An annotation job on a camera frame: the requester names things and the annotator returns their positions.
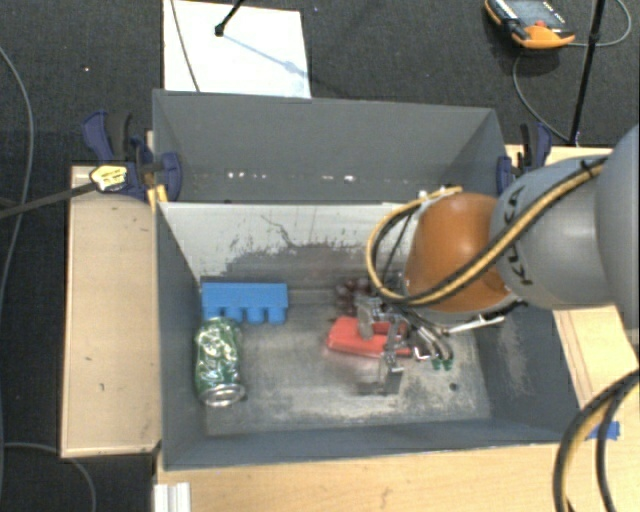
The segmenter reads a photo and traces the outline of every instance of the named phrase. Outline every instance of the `gray bin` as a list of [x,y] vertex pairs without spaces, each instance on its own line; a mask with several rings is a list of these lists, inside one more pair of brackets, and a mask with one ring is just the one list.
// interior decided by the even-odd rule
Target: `gray bin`
[[[358,395],[377,362],[324,346],[332,290],[365,275],[383,201],[443,183],[495,194],[504,146],[493,111],[156,91],[154,138],[185,171],[180,202],[156,216],[167,470],[560,439],[578,405],[549,312],[523,308],[453,337],[450,372],[405,361],[396,396]],[[229,409],[207,409],[194,391],[202,278],[289,286],[284,325],[243,325],[248,399]]]

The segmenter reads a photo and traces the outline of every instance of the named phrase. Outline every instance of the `clamp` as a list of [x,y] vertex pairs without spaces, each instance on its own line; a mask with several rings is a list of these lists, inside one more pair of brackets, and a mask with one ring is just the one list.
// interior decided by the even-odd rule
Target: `clamp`
[[140,136],[129,137],[131,114],[108,114],[98,110],[82,123],[85,144],[98,157],[100,165],[117,163],[126,168],[124,182],[117,188],[102,189],[117,192],[140,201],[147,200],[147,192],[164,185],[169,201],[178,199],[182,187],[182,168],[175,152],[166,152],[154,162],[151,149]]
[[536,126],[536,138],[533,144],[534,149],[532,149],[529,127],[526,124],[520,125],[523,151],[518,152],[518,161],[515,167],[510,157],[501,156],[498,158],[496,170],[498,195],[502,194],[520,176],[544,166],[547,161],[552,147],[551,131],[542,123],[536,123]]

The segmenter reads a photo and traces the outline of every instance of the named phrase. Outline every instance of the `bin floor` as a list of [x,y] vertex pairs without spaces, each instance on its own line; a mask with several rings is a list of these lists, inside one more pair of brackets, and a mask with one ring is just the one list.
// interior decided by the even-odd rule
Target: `bin floor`
[[489,400],[473,334],[450,338],[450,371],[400,359],[400,393],[363,396],[358,384],[377,379],[378,360],[330,351],[325,338],[333,305],[292,304],[284,325],[243,324],[241,379],[247,399],[209,408],[207,434],[302,430],[488,418]]

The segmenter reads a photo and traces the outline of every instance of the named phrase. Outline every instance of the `orange device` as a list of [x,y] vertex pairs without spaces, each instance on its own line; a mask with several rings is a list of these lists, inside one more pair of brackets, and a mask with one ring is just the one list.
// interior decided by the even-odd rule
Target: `orange device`
[[550,1],[485,0],[489,17],[530,50],[551,50],[573,42],[575,34]]
[[[326,344],[331,350],[346,352],[358,356],[379,358],[384,352],[387,343],[387,331],[389,322],[377,322],[373,325],[373,336],[365,340],[358,330],[358,319],[350,316],[341,316],[335,321]],[[399,356],[409,357],[411,351],[408,348],[400,348],[396,351]]]

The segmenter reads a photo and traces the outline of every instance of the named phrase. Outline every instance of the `cable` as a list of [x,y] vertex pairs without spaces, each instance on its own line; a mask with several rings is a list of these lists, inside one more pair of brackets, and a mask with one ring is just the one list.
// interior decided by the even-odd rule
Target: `cable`
[[[31,101],[29,100],[29,95],[27,94],[27,89],[24,86],[24,82],[20,77],[20,73],[13,65],[13,62],[9,58],[9,56],[5,53],[4,49],[0,46],[0,56],[6,62],[7,66],[11,70],[11,73],[16,79],[18,83],[18,87],[20,88],[20,92],[22,93],[22,97],[24,99],[24,104],[27,109],[27,122],[28,122],[28,150],[27,150],[27,163],[25,165],[25,177],[22,186],[22,194],[20,196],[20,203],[24,204],[27,202],[27,196],[29,194],[29,185],[31,183],[31,173],[33,170],[33,153],[35,146],[35,123],[33,120],[33,109],[31,108]],[[18,241],[18,234],[20,233],[20,227],[22,225],[22,215],[20,215],[16,219],[15,226],[13,228],[13,234],[11,235],[11,242],[9,243],[9,249],[7,250],[7,256],[4,261],[4,267],[2,271],[2,280],[0,281],[0,322],[2,322],[2,311],[4,306],[4,295],[7,288],[7,281],[9,279],[9,267],[11,266],[11,260],[13,259],[13,253],[16,249],[16,243]]]
[[[631,13],[629,12],[629,9],[627,8],[627,6],[624,4],[622,0],[615,0],[615,1],[620,6],[620,8],[622,9],[622,12],[624,12],[624,15],[627,18],[627,28],[624,31],[624,34],[622,34],[618,39],[615,39],[613,41],[607,41],[606,43],[598,43],[596,44],[597,48],[606,48],[608,46],[615,46],[617,44],[620,44],[631,33],[631,27],[633,25],[633,22],[631,21]],[[567,46],[573,46],[575,48],[586,48],[587,46],[589,46],[589,44],[588,43],[569,43]]]
[[[22,194],[20,196],[20,204],[19,204],[19,206],[17,206],[17,208],[20,208],[21,206],[24,206],[26,204],[26,202],[27,202],[27,197],[29,195],[29,185],[31,184],[31,175],[32,175],[32,172],[33,172],[33,154],[34,154],[34,150],[35,150],[35,123],[34,123],[34,118],[33,118],[33,109],[31,107],[31,101],[29,100],[29,94],[27,93],[27,89],[26,89],[26,87],[24,85],[24,82],[22,81],[20,73],[18,73],[18,70],[13,65],[13,62],[11,61],[9,56],[6,54],[6,52],[4,51],[2,46],[0,46],[0,57],[2,57],[2,60],[4,60],[4,62],[9,67],[9,70],[13,74],[13,76],[14,76],[17,84],[18,84],[18,87],[20,88],[20,92],[21,92],[22,97],[24,99],[24,104],[25,104],[25,107],[26,107],[26,110],[27,110],[27,122],[28,122],[27,163],[26,163],[26,166],[25,166],[25,176],[24,176],[24,182],[23,182],[23,186],[22,186]],[[20,213],[17,213],[16,215],[18,215],[18,218],[16,219],[16,223],[15,223],[15,225],[13,227],[13,233],[11,235],[11,241],[9,243],[9,249],[7,250],[7,256],[5,258],[4,266],[3,266],[3,270],[2,270],[2,278],[0,280],[0,327],[2,326],[2,314],[3,314],[3,309],[4,309],[4,298],[5,298],[6,288],[7,288],[7,282],[9,280],[9,270],[11,268],[11,261],[13,259],[13,255],[15,253],[16,244],[17,244],[17,240],[18,240],[18,235],[20,233],[20,227],[22,226],[22,215],[23,215],[23,213],[20,212]],[[40,451],[45,451],[45,452],[48,452],[48,453],[54,453],[54,454],[57,455],[57,451],[56,451],[55,448],[52,448],[52,447],[46,446],[46,445],[42,445],[42,444],[38,444],[38,443],[25,443],[25,442],[5,443],[5,439],[4,439],[4,414],[2,412],[2,389],[0,387],[0,505],[2,504],[2,488],[3,488],[3,482],[4,482],[4,454],[5,454],[5,450],[6,449],[17,449],[17,448],[40,450]],[[92,512],[95,512],[96,508],[97,508],[97,498],[96,498],[95,485],[93,483],[93,480],[91,479],[91,475],[89,475],[87,470],[79,462],[77,462],[75,459],[69,459],[69,462],[71,462],[76,467],[76,469],[78,469],[78,471],[80,471],[80,473],[82,474],[82,476],[86,480],[86,482],[87,482],[87,484],[89,486],[89,490],[91,492],[91,502],[92,502],[91,510],[92,510]]]
[[505,226],[471,261],[463,265],[457,271],[447,276],[434,287],[414,295],[401,295],[384,286],[376,271],[376,258],[380,241],[389,227],[395,225],[406,215],[413,213],[424,199],[417,199],[392,211],[385,216],[373,229],[367,240],[365,262],[369,278],[377,292],[386,302],[405,304],[411,306],[429,305],[454,295],[463,287],[478,279],[486,272],[505,251],[519,239],[519,237],[531,227],[539,217],[556,201],[569,194],[580,185],[590,181],[602,172],[602,163],[605,158],[598,159],[591,165],[583,162],[583,167],[569,174],[563,180],[550,187],[540,197],[528,205],[522,212],[514,217],[512,222]]
[[387,276],[387,272],[389,272],[389,268],[391,267],[391,262],[393,261],[393,257],[396,254],[396,251],[398,250],[398,247],[400,247],[400,243],[402,242],[402,239],[404,238],[404,234],[407,231],[407,228],[409,227],[409,222],[411,222],[411,217],[413,216],[413,213],[411,215],[407,215],[407,220],[405,220],[404,224],[402,225],[402,230],[400,231],[400,234],[398,235],[398,238],[396,238],[395,243],[393,244],[393,247],[391,248],[391,252],[389,253],[389,257],[387,258],[387,262],[384,265],[384,268],[382,270],[382,282],[384,283],[385,278]]
[[567,472],[578,447],[598,421],[602,421],[616,394],[621,390],[628,390],[628,394],[638,385],[639,378],[640,371],[637,369],[620,378],[589,402],[571,421],[560,441],[553,468],[553,500],[557,512],[573,510],[567,499]]
[[95,190],[96,185],[93,182],[85,183],[84,185],[80,185],[70,190],[65,190],[64,192],[58,192],[28,203],[22,203],[18,206],[7,208],[6,210],[0,210],[0,220],[7,219],[15,215],[22,215],[23,213],[36,210],[37,208],[42,208],[43,206],[48,206],[59,201],[66,201],[68,199],[87,194],[88,192],[94,192]]
[[[596,48],[606,48],[606,47],[611,47],[611,46],[615,46],[617,44],[620,44],[622,41],[624,41],[629,34],[631,33],[631,29],[633,26],[633,22],[631,19],[631,13],[629,12],[629,9],[627,8],[627,6],[622,2],[622,0],[615,0],[616,3],[620,6],[620,8],[622,9],[622,11],[624,12],[626,18],[627,18],[627,28],[624,31],[624,33],[622,34],[622,36],[620,36],[618,39],[615,39],[614,41],[608,41],[606,43],[598,43],[596,45]],[[573,48],[586,48],[588,47],[587,43],[569,43],[567,46],[573,47]],[[518,96],[518,99],[520,100],[520,102],[524,105],[524,107],[529,111],[529,113],[540,123],[542,123],[544,126],[546,126],[556,137],[558,137],[560,140],[562,140],[563,142],[569,144],[570,143],[570,138],[568,135],[564,135],[562,134],[558,129],[554,128],[552,125],[550,125],[532,106],[531,103],[529,103],[529,101],[525,98],[524,93],[522,92],[522,89],[520,88],[520,84],[518,83],[518,64],[520,63],[520,59],[522,57],[523,53],[519,53],[518,56],[516,57],[516,59],[513,61],[513,66],[511,68],[511,80],[513,82],[513,86],[516,90],[516,95]]]
[[191,81],[193,82],[194,87],[196,88],[196,92],[200,92],[200,86],[198,85],[198,81],[196,80],[196,75],[193,72],[193,67],[191,66],[191,60],[189,60],[189,55],[187,54],[187,47],[184,44],[184,39],[182,38],[182,30],[180,30],[180,23],[178,23],[178,14],[176,13],[176,4],[175,0],[171,1],[171,11],[173,12],[173,21],[176,25],[176,30],[178,31],[178,39],[180,40],[180,47],[182,48],[182,55],[184,55],[184,60],[187,63],[187,68],[189,69],[189,74],[191,75]]
[[[50,453],[56,456],[58,455],[58,452],[55,448],[52,448],[51,446],[47,446],[45,444],[39,444],[39,443],[19,443],[19,442],[13,443],[12,442],[12,443],[6,443],[5,448],[37,450],[45,453]],[[80,464],[80,462],[78,462],[76,459],[65,459],[65,462],[71,463],[73,467],[75,467],[78,470],[78,472],[82,475],[82,477],[87,482],[87,487],[89,488],[89,493],[91,494],[91,511],[96,512],[98,508],[98,498],[96,494],[96,487],[95,487],[95,484],[93,483],[93,479],[91,478],[91,475],[89,475],[89,472],[86,470],[86,468],[82,464]]]
[[559,130],[554,128],[548,121],[543,119],[543,117],[538,114],[538,112],[531,106],[531,103],[525,98],[524,93],[520,89],[520,84],[518,83],[518,64],[520,63],[520,59],[522,58],[522,53],[518,54],[516,60],[513,61],[513,67],[511,68],[511,80],[513,81],[513,86],[516,90],[516,94],[518,95],[518,99],[524,105],[524,107],[529,111],[529,113],[536,118],[536,120],[546,126],[556,137],[558,137],[562,142],[569,143],[569,136],[560,133]]
[[596,441],[596,476],[598,480],[598,487],[600,489],[600,496],[607,512],[615,512],[616,507],[611,498],[611,491],[609,490],[609,482],[607,480],[606,469],[606,450],[607,450],[607,434],[611,422],[620,407],[620,404],[624,401],[629,393],[638,384],[638,375],[635,379],[629,379],[625,385],[622,385],[620,389],[613,396],[607,412],[604,415],[602,423],[598,428],[598,436]]

